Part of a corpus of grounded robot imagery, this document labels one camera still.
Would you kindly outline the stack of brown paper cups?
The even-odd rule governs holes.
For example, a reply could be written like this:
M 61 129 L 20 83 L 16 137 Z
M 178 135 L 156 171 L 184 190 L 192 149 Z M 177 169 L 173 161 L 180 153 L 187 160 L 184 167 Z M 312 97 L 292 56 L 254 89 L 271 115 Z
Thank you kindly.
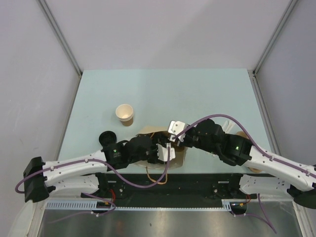
M 116 116 L 124 126 L 131 126 L 134 120 L 134 110 L 129 104 L 122 104 L 116 108 Z

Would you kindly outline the brown paper takeout bag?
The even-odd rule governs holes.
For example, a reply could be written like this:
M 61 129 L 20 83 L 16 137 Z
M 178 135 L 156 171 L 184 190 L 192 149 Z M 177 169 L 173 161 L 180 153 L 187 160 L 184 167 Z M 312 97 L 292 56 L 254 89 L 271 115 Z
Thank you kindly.
M 155 146 L 154 155 L 151 158 L 135 163 L 136 166 L 145 168 L 147 178 L 151 182 L 155 183 L 157 178 L 152 178 L 149 171 L 164 171 L 167 164 L 169 165 L 168 170 L 183 166 L 187 149 L 178 147 L 176 143 L 169 140 L 170 134 L 166 127 L 145 126 L 138 132 L 137 136 L 149 137 Z

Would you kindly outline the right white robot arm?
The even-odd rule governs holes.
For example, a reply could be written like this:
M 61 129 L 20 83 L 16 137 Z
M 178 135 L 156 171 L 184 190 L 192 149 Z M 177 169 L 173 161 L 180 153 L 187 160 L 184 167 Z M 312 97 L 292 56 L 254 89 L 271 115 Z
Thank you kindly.
M 178 146 L 194 147 L 218 156 L 230 166 L 246 166 L 266 172 L 263 180 L 251 180 L 243 175 L 240 181 L 228 185 L 233 198 L 243 194 L 286 195 L 303 207 L 316 207 L 316 168 L 298 163 L 257 145 L 251 137 L 225 133 L 212 119 L 200 119 L 189 125 L 171 121 L 168 127 L 170 140 Z

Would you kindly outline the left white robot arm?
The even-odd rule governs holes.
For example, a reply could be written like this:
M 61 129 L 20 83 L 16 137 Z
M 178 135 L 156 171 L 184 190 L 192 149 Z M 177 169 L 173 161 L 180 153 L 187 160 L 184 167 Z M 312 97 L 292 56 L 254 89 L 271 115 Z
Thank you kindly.
M 89 174 L 113 171 L 125 183 L 140 189 L 148 189 L 158 184 L 167 175 L 175 151 L 170 142 L 155 141 L 148 136 L 137 136 L 131 140 L 111 143 L 92 154 L 68 161 L 47 161 L 42 157 L 30 160 L 23 172 L 23 179 L 15 191 L 24 195 L 24 201 L 34 203 L 49 198 L 57 190 L 57 183 Z M 162 175 L 149 185 L 132 183 L 118 173 L 132 163 L 139 161 L 161 161 L 164 163 Z

